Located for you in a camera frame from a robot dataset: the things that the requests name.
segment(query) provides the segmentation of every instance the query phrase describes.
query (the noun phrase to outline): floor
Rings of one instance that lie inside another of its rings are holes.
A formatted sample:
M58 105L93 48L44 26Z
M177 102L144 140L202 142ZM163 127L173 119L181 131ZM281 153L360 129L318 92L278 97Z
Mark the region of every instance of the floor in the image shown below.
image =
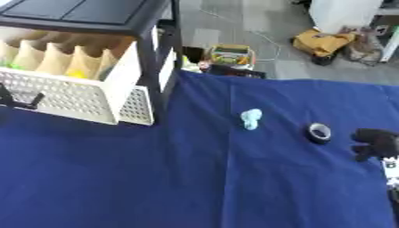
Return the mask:
M269 78L319 78L399 86L399 61L367 67L338 58L329 67L312 64L288 39L313 26L290 0L181 0L185 45L217 43L251 46L256 70Z

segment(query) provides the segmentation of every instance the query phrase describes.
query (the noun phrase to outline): white wire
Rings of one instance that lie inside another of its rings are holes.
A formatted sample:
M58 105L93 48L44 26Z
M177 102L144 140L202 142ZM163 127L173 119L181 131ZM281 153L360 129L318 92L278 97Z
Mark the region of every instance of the white wire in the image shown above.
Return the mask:
M216 17L216 18L218 18L220 20L224 20L224 21L230 22L233 25L237 24L233 20L227 19L227 18L225 18L223 16L220 16L220 15L218 15L216 13L205 11L205 10L202 10L202 9L199 9L199 10L201 12L204 12L204 13L208 14L208 15L214 16L214 17ZM245 32L250 32L250 33L255 34L255 35L259 36L259 37L262 37L264 40L267 40L269 43L271 43L272 45L276 46L276 54L275 54L275 56L272 59L263 59L263 60L261 59L261 60L256 60L256 61L277 61L279 59L280 54L281 54L281 49L282 49L281 45L279 45L277 42L274 42L270 37L267 37L267 36L265 36L263 34L260 34L260 33L256 32L256 31L245 31Z

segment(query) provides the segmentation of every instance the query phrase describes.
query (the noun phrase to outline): black tape roll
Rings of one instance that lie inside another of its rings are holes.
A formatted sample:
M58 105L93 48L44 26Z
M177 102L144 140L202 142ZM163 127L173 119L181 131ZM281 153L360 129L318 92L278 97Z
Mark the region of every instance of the black tape roll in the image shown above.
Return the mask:
M324 124L313 123L306 127L305 135L312 143L326 144L331 140L332 132Z

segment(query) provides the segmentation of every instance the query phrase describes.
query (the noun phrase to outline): black shelf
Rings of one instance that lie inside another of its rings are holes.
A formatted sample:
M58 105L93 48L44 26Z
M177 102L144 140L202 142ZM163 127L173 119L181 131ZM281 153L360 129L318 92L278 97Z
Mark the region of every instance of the black shelf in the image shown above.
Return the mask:
M169 5L172 19L162 20ZM13 0L0 7L0 26L135 37L142 69L138 85L148 88L156 120L163 116L182 66L179 0ZM156 51L151 34L155 26L164 30ZM162 93L159 72L172 48L175 69Z
M0 7L0 25L144 37L170 0L13 0Z

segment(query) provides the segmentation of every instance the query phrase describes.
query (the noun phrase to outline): black shelf leg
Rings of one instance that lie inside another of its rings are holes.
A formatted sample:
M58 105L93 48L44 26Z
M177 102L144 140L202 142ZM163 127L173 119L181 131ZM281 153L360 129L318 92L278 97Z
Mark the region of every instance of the black shelf leg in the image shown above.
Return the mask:
M174 49L176 52L176 65L177 69L180 69L183 65L183 41L182 41L182 26L180 17L180 0L172 1L172 20L175 24L175 41Z
M159 85L159 70L151 33L137 41L137 51L142 67L141 85L147 86L157 122L164 116L165 108Z

